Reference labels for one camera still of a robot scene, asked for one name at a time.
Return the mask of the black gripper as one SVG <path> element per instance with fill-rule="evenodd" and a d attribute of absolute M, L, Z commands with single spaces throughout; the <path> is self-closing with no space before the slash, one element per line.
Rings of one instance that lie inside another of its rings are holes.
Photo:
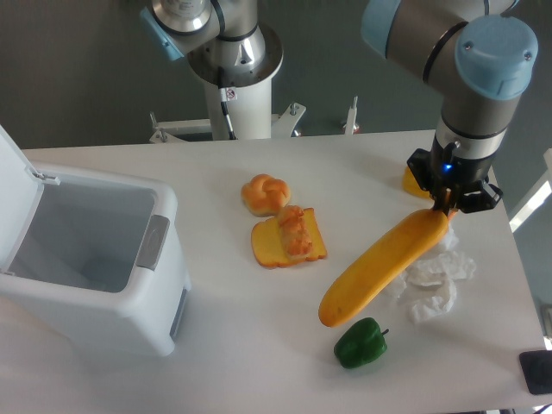
<path fill-rule="evenodd" d="M 441 146 L 433 140 L 431 150 L 417 149 L 407 160 L 418 185 L 429 191 L 432 209 L 453 218 L 458 210 L 469 214 L 494 209 L 503 192 L 489 182 L 492 155 L 470 160 L 460 156 L 460 143 Z"/>

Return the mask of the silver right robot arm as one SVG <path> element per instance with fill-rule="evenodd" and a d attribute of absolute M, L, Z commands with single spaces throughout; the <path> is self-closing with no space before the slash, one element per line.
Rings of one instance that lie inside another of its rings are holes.
<path fill-rule="evenodd" d="M 429 150 L 408 159 L 435 210 L 493 209 L 503 192 L 488 173 L 530 84 L 538 41 L 509 16 L 515 1 L 370 1 L 361 37 L 442 95 Z"/>

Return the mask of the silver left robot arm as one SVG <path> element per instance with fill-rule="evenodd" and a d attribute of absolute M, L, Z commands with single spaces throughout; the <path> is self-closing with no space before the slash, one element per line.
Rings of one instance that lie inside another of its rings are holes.
<path fill-rule="evenodd" d="M 186 60 L 202 82 L 208 119 L 157 122 L 157 138 L 209 132 L 215 141 L 290 137 L 306 111 L 272 112 L 272 80 L 284 49 L 258 20 L 255 1 L 153 1 L 141 20 L 170 60 Z"/>

